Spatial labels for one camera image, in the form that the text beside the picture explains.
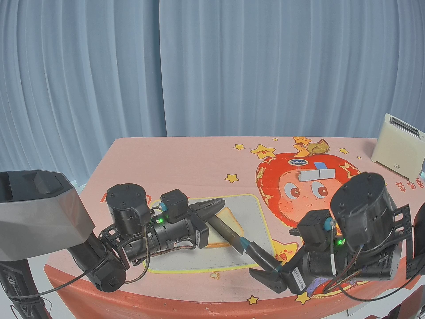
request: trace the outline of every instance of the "blue connector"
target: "blue connector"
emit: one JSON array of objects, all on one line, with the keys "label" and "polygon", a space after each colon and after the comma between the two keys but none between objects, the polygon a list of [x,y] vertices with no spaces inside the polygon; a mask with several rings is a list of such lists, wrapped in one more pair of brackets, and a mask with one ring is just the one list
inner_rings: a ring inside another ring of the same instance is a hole
[{"label": "blue connector", "polygon": [[165,212],[165,211],[167,211],[167,206],[163,203],[163,202],[161,202],[160,204],[159,204],[159,209],[162,211],[162,212]]},{"label": "blue connector", "polygon": [[330,230],[332,229],[331,221],[332,221],[332,218],[331,218],[331,217],[328,217],[328,218],[326,219],[326,221],[325,221],[325,223],[324,223],[324,225],[323,225],[323,229],[324,229],[325,231],[330,231]]},{"label": "blue connector", "polygon": [[241,237],[241,244],[242,244],[242,247],[246,250],[247,247],[251,244],[251,242],[248,241],[246,238]]}]

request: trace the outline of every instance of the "knife blade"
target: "knife blade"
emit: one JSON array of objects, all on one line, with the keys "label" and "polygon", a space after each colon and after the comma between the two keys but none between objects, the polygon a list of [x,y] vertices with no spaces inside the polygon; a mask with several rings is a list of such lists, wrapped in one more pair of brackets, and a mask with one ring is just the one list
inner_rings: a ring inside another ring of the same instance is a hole
[{"label": "knife blade", "polygon": [[223,222],[217,215],[213,215],[208,223],[219,233],[233,248],[243,255],[244,248],[241,243],[241,237]]}]

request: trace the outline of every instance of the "cartoon eye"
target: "cartoon eye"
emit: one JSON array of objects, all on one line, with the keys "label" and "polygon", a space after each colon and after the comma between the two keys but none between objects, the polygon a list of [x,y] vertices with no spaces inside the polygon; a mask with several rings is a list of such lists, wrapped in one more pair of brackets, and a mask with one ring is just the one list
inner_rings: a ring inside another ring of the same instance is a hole
[{"label": "cartoon eye", "polygon": [[285,194],[290,199],[297,199],[300,196],[300,189],[295,184],[288,182],[285,184]]},{"label": "cartoon eye", "polygon": [[326,189],[326,187],[319,181],[313,181],[311,183],[311,191],[319,199],[324,198],[328,194],[328,190]]}]

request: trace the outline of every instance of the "knife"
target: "knife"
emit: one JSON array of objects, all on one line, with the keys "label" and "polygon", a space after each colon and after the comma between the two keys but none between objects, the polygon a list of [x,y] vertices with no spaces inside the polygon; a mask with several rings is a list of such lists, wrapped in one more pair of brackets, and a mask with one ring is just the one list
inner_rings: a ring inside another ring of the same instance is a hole
[{"label": "knife", "polygon": [[243,251],[245,251],[247,255],[264,270],[278,271],[280,268],[282,268],[280,261],[276,260],[273,255],[261,248],[254,241],[251,242],[245,237],[239,236],[217,215],[210,217],[208,222],[210,223],[211,227],[213,227],[217,233],[224,237],[226,241],[229,242],[232,247],[235,248],[241,255],[243,255]]},{"label": "knife", "polygon": [[235,248],[241,255],[245,250],[242,246],[241,237],[224,223],[217,215],[213,215],[208,220],[208,223],[219,233],[233,248]]}]

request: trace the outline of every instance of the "cartoon character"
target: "cartoon character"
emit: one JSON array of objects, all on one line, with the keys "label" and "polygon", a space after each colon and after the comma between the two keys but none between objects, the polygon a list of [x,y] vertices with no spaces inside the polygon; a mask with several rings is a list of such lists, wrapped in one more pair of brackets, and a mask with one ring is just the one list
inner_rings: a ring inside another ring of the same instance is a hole
[{"label": "cartoon character", "polygon": [[282,243],[277,240],[273,240],[274,251],[276,255],[274,256],[276,260],[282,262],[282,265],[287,263],[291,258],[294,257],[298,249],[298,243]]},{"label": "cartoon character", "polygon": [[329,209],[338,188],[360,173],[341,157],[321,154],[329,151],[325,140],[310,143],[305,137],[295,139],[299,142],[294,145],[298,153],[266,158],[259,164],[256,175],[264,202],[290,227],[296,227],[310,210]]}]

